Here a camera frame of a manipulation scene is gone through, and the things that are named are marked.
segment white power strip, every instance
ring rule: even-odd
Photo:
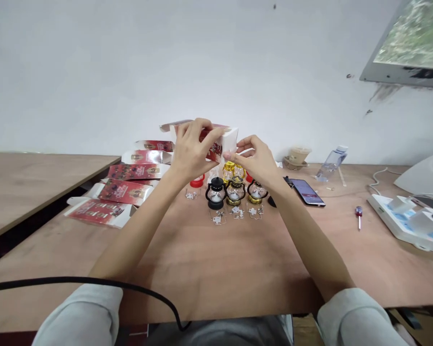
[[[404,214],[394,213],[388,208],[388,204],[392,200],[385,196],[372,195],[367,199],[367,202],[375,209],[396,238],[411,243],[420,250],[433,251],[433,232],[427,235],[415,233],[407,223],[409,217],[415,212],[410,210]]]

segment person's left hand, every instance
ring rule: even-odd
[[[210,132],[201,143],[199,136],[203,128]],[[224,133],[221,127],[213,128],[208,119],[197,118],[180,125],[170,171],[186,184],[218,166],[218,162],[206,161],[205,157],[213,143]]]

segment white sleeve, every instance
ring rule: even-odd
[[[47,317],[32,345],[114,345],[122,296],[119,287],[82,285]]]
[[[360,288],[334,295],[319,310],[318,324],[326,346],[408,346],[386,311]]]

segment wooden table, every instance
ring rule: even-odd
[[[312,175],[318,165],[288,175],[306,179],[327,203],[308,211],[337,247],[358,287],[384,307],[433,305],[433,253],[394,238],[366,202],[366,184],[382,168],[342,166],[347,187],[338,174],[326,185],[317,182]],[[383,195],[407,195],[392,184],[395,175],[381,173],[379,179]],[[357,205],[364,211],[361,232]],[[117,232],[60,214],[0,260],[0,281],[86,275]],[[184,191],[164,217],[133,282],[169,298],[183,320],[302,313],[322,304],[276,209],[265,203],[260,221],[228,219],[215,226],[205,199],[186,200]],[[0,332],[36,330],[76,287],[0,292]],[[174,320],[163,303],[128,291],[120,315],[124,325]]]
[[[118,156],[0,153],[0,235],[119,160]]]

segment gold lantern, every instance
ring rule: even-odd
[[[247,200],[255,205],[260,205],[263,202],[263,198],[268,195],[266,189],[255,179],[250,183],[247,192],[249,193]]]
[[[228,196],[226,203],[232,207],[240,205],[241,200],[245,197],[245,184],[241,177],[234,176],[229,182],[226,189]]]
[[[223,182],[228,186],[229,181],[234,176],[234,162],[227,161],[223,167]]]
[[[242,179],[245,178],[245,169],[237,163],[234,164],[234,176],[241,177]]]

